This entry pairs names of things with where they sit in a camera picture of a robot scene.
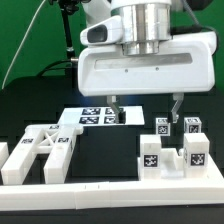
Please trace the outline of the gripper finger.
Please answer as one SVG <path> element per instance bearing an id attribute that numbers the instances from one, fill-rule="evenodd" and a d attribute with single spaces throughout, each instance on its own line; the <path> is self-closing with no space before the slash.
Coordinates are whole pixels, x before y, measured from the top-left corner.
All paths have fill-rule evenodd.
<path id="1" fill-rule="evenodd" d="M 119 107 L 117 98 L 115 96 L 107 97 L 107 104 L 115 114 L 115 123 L 124 124 L 126 122 L 126 112 Z"/>
<path id="2" fill-rule="evenodd" d="M 183 93 L 174 93 L 173 94 L 173 100 L 175 101 L 174 106 L 171 110 L 172 113 L 172 122 L 176 123 L 179 119 L 178 110 L 183 103 L 184 100 L 184 94 Z"/>

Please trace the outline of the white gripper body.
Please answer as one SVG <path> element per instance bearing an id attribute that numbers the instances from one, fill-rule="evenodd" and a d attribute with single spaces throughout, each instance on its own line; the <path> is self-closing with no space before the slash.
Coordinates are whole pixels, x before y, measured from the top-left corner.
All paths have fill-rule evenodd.
<path id="1" fill-rule="evenodd" d="M 175 35 L 159 52 L 126 56 L 119 45 L 85 49 L 78 62 L 78 88 L 85 96 L 205 92 L 215 84 L 216 34 Z"/>

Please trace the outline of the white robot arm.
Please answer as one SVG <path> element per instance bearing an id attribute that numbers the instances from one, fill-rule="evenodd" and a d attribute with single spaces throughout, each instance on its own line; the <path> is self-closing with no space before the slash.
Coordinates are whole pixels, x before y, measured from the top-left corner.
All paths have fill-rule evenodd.
<path id="1" fill-rule="evenodd" d="M 194 21 L 172 27 L 170 13 L 190 16 L 214 0 L 94 0 L 84 5 L 88 27 L 80 34 L 78 88 L 85 96 L 105 96 L 117 123 L 126 118 L 119 95 L 171 93 L 171 120 L 187 92 L 215 84 L 212 55 L 218 35 Z"/>

